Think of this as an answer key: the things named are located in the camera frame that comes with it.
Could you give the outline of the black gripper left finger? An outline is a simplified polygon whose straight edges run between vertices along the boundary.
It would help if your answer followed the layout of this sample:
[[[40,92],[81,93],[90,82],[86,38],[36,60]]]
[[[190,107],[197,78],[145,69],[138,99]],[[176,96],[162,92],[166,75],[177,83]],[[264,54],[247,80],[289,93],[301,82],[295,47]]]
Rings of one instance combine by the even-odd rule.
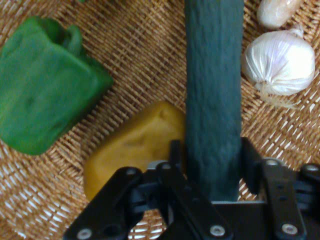
[[[146,171],[119,168],[63,234],[65,240],[126,240],[144,213],[157,209],[164,240],[231,240],[231,226],[182,173],[182,145]]]

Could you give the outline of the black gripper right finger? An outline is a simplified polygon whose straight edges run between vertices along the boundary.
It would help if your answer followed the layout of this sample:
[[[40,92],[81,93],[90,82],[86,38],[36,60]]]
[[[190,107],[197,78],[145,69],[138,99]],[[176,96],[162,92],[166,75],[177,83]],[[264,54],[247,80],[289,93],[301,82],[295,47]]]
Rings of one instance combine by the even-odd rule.
[[[282,161],[263,158],[246,137],[241,138],[241,174],[249,191],[266,202],[276,240],[308,240],[302,211],[320,215],[320,166],[305,163],[292,170]]]

